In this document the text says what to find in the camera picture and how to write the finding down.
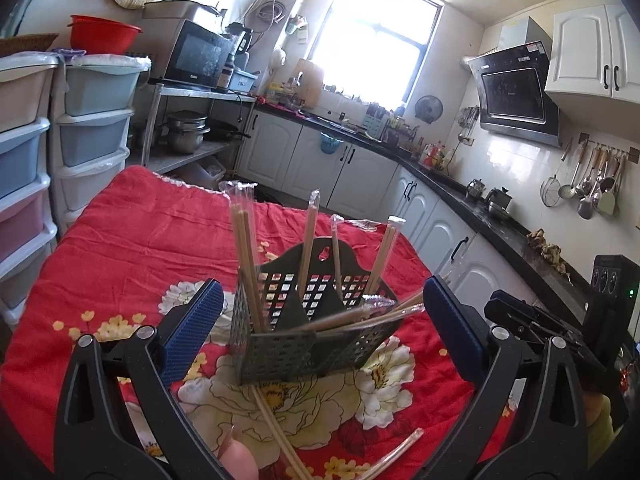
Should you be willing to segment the person's right hand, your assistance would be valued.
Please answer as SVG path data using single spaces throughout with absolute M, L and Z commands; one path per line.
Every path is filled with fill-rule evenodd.
M 587 434 L 588 467 L 591 468 L 602 457 L 615 438 L 611 417 L 611 401 L 602 393 L 584 392 Z

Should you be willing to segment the person's left hand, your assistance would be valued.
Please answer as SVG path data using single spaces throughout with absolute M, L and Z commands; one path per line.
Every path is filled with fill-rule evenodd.
M 235 426 L 224 435 L 217 458 L 235 480 L 258 480 L 259 472 L 253 454 L 239 440 Z

